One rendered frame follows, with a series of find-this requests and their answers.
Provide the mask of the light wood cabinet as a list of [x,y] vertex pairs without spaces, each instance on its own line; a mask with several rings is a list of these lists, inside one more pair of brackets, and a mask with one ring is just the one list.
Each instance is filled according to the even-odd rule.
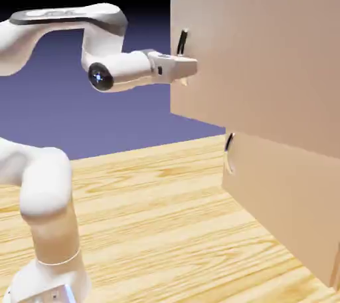
[[171,111],[225,128],[223,187],[340,288],[340,0],[171,0]]

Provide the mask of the light wood door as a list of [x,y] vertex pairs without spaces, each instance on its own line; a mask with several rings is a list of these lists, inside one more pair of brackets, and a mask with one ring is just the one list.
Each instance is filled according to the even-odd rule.
[[222,186],[326,286],[340,290],[340,159],[235,134]]
[[340,158],[340,0],[171,0],[174,114]]

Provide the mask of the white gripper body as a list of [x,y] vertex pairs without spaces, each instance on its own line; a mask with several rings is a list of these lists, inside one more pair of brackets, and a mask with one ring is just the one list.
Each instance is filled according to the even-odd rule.
[[171,81],[179,81],[181,84],[188,84],[189,77],[197,73],[198,61],[195,58],[175,56],[171,67]]

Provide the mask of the dark curved metal handle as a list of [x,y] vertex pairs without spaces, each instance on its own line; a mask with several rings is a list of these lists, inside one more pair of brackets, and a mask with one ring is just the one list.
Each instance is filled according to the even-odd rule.
[[[179,37],[179,42],[178,42],[178,45],[177,45],[177,56],[179,56],[179,57],[184,56],[185,43],[187,41],[188,32],[189,32],[188,29],[183,29],[181,31],[181,34],[180,34],[180,37]],[[188,78],[187,77],[181,78],[179,81],[184,86],[188,85]]]

